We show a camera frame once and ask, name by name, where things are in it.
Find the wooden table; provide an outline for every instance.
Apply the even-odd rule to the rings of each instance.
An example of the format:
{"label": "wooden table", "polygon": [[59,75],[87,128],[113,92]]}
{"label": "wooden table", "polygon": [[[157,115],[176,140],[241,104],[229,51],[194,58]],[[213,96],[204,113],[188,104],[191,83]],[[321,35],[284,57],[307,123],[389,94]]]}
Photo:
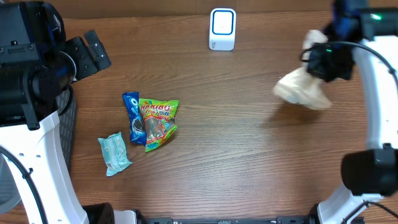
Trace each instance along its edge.
{"label": "wooden table", "polygon": [[[78,105],[71,177],[83,205],[110,202],[147,217],[301,215],[341,182],[341,158],[364,149],[367,121],[358,73],[325,85],[326,111],[284,103],[272,88],[300,66],[309,29],[329,12],[238,14],[233,52],[208,48],[208,16],[66,20],[68,38],[94,29],[113,65],[73,84]],[[145,153],[129,142],[121,98],[180,100],[178,130]],[[106,177],[97,138],[122,131],[133,161]],[[397,197],[383,201],[397,211]],[[395,222],[379,208],[369,223]],[[0,223],[26,223],[22,206]]]}

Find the green candy package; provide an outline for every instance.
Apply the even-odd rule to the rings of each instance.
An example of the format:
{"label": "green candy package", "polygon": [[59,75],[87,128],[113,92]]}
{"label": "green candy package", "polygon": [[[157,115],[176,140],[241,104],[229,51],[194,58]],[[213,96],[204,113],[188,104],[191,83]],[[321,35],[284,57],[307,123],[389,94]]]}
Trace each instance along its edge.
{"label": "green candy package", "polygon": [[177,129],[174,121],[177,106],[178,100],[157,101],[139,99],[139,107],[147,132],[146,152],[159,147]]}
{"label": "green candy package", "polygon": [[108,169],[108,177],[117,174],[127,168],[132,162],[127,158],[126,145],[122,138],[122,132],[112,134],[108,138],[98,139],[101,144],[102,155]]}

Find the crumpled white paper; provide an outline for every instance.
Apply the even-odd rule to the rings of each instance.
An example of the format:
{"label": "crumpled white paper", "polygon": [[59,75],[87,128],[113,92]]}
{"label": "crumpled white paper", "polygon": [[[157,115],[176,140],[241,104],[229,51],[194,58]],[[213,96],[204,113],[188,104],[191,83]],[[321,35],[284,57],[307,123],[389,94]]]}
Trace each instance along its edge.
{"label": "crumpled white paper", "polygon": [[[309,49],[317,43],[325,43],[328,38],[319,30],[310,30],[304,40],[303,49]],[[304,54],[308,59],[310,52]],[[304,105],[313,110],[325,110],[331,106],[330,100],[322,90],[323,80],[307,73],[307,64],[281,78],[274,87],[274,94],[289,103]]]}

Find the table surface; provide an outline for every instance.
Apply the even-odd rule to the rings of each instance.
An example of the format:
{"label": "table surface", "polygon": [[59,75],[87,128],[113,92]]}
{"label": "table surface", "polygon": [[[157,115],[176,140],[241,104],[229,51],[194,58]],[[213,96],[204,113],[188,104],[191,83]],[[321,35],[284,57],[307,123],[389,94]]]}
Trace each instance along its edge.
{"label": "table surface", "polygon": [[[71,177],[83,205],[110,202],[147,217],[265,218],[308,213],[341,182],[340,162],[364,149],[357,72],[324,86],[333,106],[284,103],[272,88],[300,66],[302,41],[329,12],[238,14],[233,52],[208,48],[208,16],[66,20],[68,38],[94,29],[112,66],[73,84],[78,118]],[[129,142],[122,93],[180,100],[176,133],[156,151]],[[98,138],[121,131],[133,165],[106,177]],[[398,210],[397,197],[383,201]],[[367,222],[394,218],[379,208]],[[27,223],[23,206],[0,223]]]}

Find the blue snack wrapper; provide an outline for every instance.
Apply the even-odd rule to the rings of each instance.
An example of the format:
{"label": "blue snack wrapper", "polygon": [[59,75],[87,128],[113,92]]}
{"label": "blue snack wrapper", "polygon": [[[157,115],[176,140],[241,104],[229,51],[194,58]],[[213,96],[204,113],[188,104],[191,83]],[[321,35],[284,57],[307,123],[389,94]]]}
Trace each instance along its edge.
{"label": "blue snack wrapper", "polygon": [[144,121],[139,114],[139,93],[123,93],[122,97],[130,118],[130,141],[145,145],[147,135],[145,133]]}
{"label": "blue snack wrapper", "polygon": [[132,162],[127,158],[126,145],[124,144],[122,133],[112,134],[106,139],[99,138],[102,155],[106,167],[106,175],[112,176],[127,168]]}

